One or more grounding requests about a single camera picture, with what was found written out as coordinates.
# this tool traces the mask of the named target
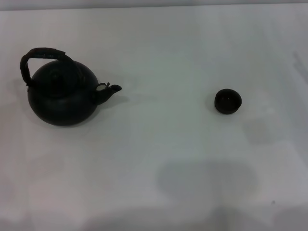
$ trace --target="teapot body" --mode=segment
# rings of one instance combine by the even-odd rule
[[[52,70],[59,66],[61,61],[52,61],[42,66],[32,76],[33,81],[44,75],[44,70]],[[35,87],[28,88],[28,101],[34,113],[43,121],[58,125],[70,126],[87,119],[96,109],[93,91],[98,85],[96,76],[85,65],[76,62],[85,78],[83,85],[77,85],[72,92],[63,96],[44,94]]]
[[[31,78],[28,60],[55,59],[42,66]],[[28,86],[28,101],[43,121],[70,126],[87,119],[99,104],[122,90],[119,85],[98,83],[85,65],[53,48],[34,48],[20,61],[20,70]]]

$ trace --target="white surface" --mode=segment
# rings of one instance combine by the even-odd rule
[[[0,0],[0,10],[301,3],[308,0]]]
[[[308,4],[0,12],[0,230],[307,230],[307,25]],[[44,46],[123,90],[40,121],[18,67]]]

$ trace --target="small bowl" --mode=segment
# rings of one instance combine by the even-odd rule
[[[214,105],[220,113],[229,115],[236,112],[242,105],[239,93],[232,89],[223,89],[217,92]]]

